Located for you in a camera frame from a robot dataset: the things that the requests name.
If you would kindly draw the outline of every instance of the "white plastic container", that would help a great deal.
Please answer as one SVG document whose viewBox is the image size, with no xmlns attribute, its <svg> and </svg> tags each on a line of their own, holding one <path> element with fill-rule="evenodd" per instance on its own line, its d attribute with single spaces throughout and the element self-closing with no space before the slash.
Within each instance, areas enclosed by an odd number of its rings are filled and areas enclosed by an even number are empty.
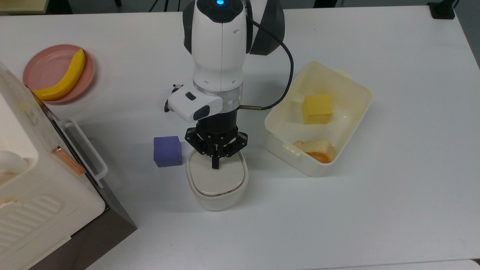
<svg viewBox="0 0 480 270">
<path fill-rule="evenodd" d="M 307 95 L 330 95 L 334 111 L 327 124 L 303 124 L 301 106 Z M 366 87 L 348 74 L 310 62 L 292 82 L 285 99 L 265 119 L 265 147 L 309 176 L 319 176 L 335 162 L 372 101 Z M 296 141 L 326 138 L 335 148 L 330 163 L 321 163 L 293 146 Z"/>
<path fill-rule="evenodd" d="M 28 90 L 0 62 L 0 269 L 29 269 L 105 209 Z"/>
</svg>

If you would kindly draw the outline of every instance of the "purple cube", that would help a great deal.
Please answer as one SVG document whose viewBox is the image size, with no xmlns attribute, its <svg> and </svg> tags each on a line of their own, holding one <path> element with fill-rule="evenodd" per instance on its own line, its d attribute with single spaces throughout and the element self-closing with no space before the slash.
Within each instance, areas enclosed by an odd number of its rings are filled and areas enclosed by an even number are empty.
<svg viewBox="0 0 480 270">
<path fill-rule="evenodd" d="M 181 165 L 181 144 L 178 136 L 153 138 L 153 160 L 158 167 Z"/>
</svg>

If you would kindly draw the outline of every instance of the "bread slice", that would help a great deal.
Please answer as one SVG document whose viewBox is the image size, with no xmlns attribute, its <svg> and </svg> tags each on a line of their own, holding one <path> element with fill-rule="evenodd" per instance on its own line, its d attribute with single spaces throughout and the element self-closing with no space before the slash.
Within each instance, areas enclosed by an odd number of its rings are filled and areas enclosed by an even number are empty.
<svg viewBox="0 0 480 270">
<path fill-rule="evenodd" d="M 321 163 L 330 163 L 333 160 L 335 149 L 327 139 L 319 139 L 313 141 L 296 141 L 293 146 L 307 153 L 312 158 Z"/>
</svg>

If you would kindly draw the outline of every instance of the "banana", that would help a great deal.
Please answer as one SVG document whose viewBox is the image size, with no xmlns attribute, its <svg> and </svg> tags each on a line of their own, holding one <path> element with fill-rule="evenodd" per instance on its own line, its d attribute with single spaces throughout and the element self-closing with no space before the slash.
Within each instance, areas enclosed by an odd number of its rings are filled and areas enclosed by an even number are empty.
<svg viewBox="0 0 480 270">
<path fill-rule="evenodd" d="M 80 49 L 76 52 L 70 62 L 67 73 L 54 86 L 38 90 L 32 90 L 40 100 L 57 100 L 68 94 L 75 86 L 82 75 L 85 66 L 85 53 Z"/>
</svg>

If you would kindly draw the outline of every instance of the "food container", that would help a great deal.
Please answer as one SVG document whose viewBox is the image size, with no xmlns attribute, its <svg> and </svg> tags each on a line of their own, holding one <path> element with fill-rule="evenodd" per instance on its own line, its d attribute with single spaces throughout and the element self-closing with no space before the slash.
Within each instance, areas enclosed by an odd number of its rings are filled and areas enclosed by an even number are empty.
<svg viewBox="0 0 480 270">
<path fill-rule="evenodd" d="M 307 95 L 330 95 L 333 115 L 327 124 L 303 124 L 302 103 Z M 372 101 L 366 87 L 319 62 L 310 62 L 293 80 L 290 90 L 265 119 L 265 147 L 309 176 L 332 165 L 352 137 Z M 330 163 L 321 163 L 293 146 L 296 141 L 326 138 L 335 148 Z"/>
</svg>

